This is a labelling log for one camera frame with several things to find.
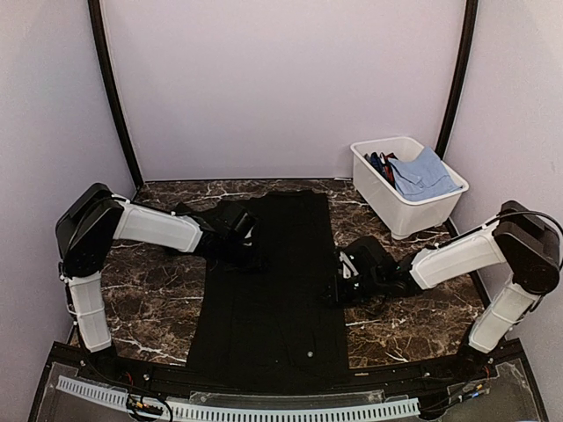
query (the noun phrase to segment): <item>black metal frame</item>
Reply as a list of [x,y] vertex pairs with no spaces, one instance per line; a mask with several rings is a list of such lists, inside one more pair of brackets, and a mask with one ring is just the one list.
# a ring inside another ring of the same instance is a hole
[[[548,418],[544,403],[539,395],[534,375],[531,372],[530,363],[528,362],[520,340],[518,338],[509,340],[502,346],[497,347],[491,355],[494,357],[495,364],[515,359],[521,360],[530,383],[538,413],[541,420],[547,422]],[[53,343],[51,353],[43,368],[40,385],[35,393],[28,422],[35,422],[37,418],[48,375],[54,362],[76,367],[78,369],[78,375],[83,378],[106,382],[106,380],[100,378],[93,372],[90,367],[83,366],[83,359],[84,357],[80,348],[57,342]],[[189,371],[185,367],[150,363],[128,358],[116,359],[117,361],[114,363],[124,372],[127,371],[131,374],[136,386],[155,394],[189,397],[193,391],[226,394],[252,393],[250,391],[229,388],[220,383],[207,380]],[[444,369],[448,367],[454,359],[455,356],[444,356],[431,360],[384,367],[351,369],[347,379],[340,384],[330,390],[312,391],[311,394],[338,394],[382,389],[386,397],[407,394],[410,397],[418,397],[423,405],[425,405],[425,403],[431,404],[435,403],[437,399],[444,397],[447,387],[454,383],[452,380],[440,382],[433,378],[435,375],[444,372]],[[432,377],[425,376],[426,373],[430,373]]]
[[121,108],[120,96],[117,92],[115,77],[113,76],[112,62],[109,56],[109,50],[107,49],[104,19],[99,1],[100,0],[88,0],[91,29],[96,44],[96,52],[98,53],[99,69],[104,79],[107,101],[112,110],[113,123],[115,124],[117,135],[120,138],[121,149],[125,155],[129,173],[131,173],[135,187],[139,189],[144,184],[143,176],[141,175],[141,169],[139,168],[139,163],[137,162],[135,151],[133,150],[133,144],[131,143],[123,109]]
[[[453,128],[454,120],[456,118],[457,106],[459,105],[461,92],[464,86],[465,71],[467,70],[467,63],[469,61],[469,54],[472,46],[473,30],[475,28],[475,20],[477,17],[477,5],[478,0],[467,0],[465,5],[464,25],[459,43],[456,69],[454,71],[448,105],[446,106],[443,118],[442,129],[435,148],[435,152],[440,158],[443,158],[446,152],[451,129]],[[107,48],[106,32],[104,30],[104,19],[102,16],[100,0],[88,0],[88,6],[90,9],[91,29],[94,35],[96,51],[98,53],[99,68],[104,79],[104,86],[106,87],[107,101],[109,102],[112,110],[113,123],[117,129],[121,149],[125,155],[131,178],[138,190],[144,184],[143,175],[141,174],[139,163],[137,162],[135,156],[133,144],[125,122],[119,93],[117,91],[115,77],[113,75],[112,63],[109,50]]]
[[454,121],[456,119],[461,92],[464,88],[465,71],[467,70],[469,54],[472,49],[473,31],[475,29],[475,21],[477,20],[478,4],[479,0],[467,0],[465,4],[464,26],[461,32],[461,40],[459,41],[456,70],[454,71],[454,77],[451,83],[446,113],[443,116],[442,129],[440,130],[440,135],[438,136],[438,142],[435,148],[435,153],[440,158],[443,158],[446,154],[451,129],[453,128]]

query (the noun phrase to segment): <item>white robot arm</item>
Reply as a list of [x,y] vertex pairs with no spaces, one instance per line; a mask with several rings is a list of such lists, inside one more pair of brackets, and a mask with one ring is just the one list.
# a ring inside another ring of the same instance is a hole
[[493,264],[512,273],[474,323],[468,346],[491,352],[511,327],[559,283],[559,236],[515,201],[482,226],[395,262],[374,237],[362,237],[340,253],[344,280],[333,299],[360,302],[372,295],[417,295],[440,283]]
[[252,264],[249,236],[256,221],[243,207],[232,203],[213,218],[189,214],[167,214],[136,205],[112,194],[107,186],[94,184],[56,224],[62,258],[59,269],[67,285],[69,312],[90,352],[112,344],[100,280],[113,240],[158,244],[235,266]]

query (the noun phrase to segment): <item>brown marble table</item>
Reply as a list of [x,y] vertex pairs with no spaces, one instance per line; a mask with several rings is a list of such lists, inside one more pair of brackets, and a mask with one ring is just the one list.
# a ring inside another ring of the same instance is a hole
[[[203,210],[221,199],[242,200],[273,190],[302,189],[328,196],[337,245],[373,235],[394,258],[401,258],[449,238],[441,227],[402,241],[392,239],[352,183],[344,180],[153,182],[141,189],[136,200],[162,209],[172,209],[183,201]],[[119,355],[183,365],[197,326],[204,278],[202,258],[170,257],[150,244],[116,243],[103,270],[102,293]],[[471,278],[465,275],[423,295],[389,301],[383,312],[379,310],[377,301],[346,310],[350,367],[452,354],[482,311],[482,304]]]

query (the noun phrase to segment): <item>white plastic bin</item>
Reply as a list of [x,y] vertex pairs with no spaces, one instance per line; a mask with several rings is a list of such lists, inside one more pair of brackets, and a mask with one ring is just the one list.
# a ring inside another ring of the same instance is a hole
[[397,137],[357,142],[350,148],[354,152],[354,186],[391,230],[394,239],[404,239],[417,231],[443,224],[461,194],[469,189],[467,181],[444,163],[454,182],[462,186],[461,189],[428,200],[406,200],[363,156],[372,152],[385,155],[394,152],[401,161],[413,161],[424,149],[422,145],[413,138]]

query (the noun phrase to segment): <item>light purple wall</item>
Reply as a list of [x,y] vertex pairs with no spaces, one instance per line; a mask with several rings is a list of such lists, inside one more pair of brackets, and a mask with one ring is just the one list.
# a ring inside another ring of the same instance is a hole
[[27,415],[70,320],[55,223],[94,181],[131,194],[77,0],[0,2],[0,420]]
[[464,2],[105,0],[146,179],[350,176],[442,123]]
[[[471,185],[454,221],[469,229],[515,199],[563,222],[563,3],[480,2],[446,161]],[[489,292],[506,272],[485,272]],[[551,420],[563,420],[563,287],[520,324]]]

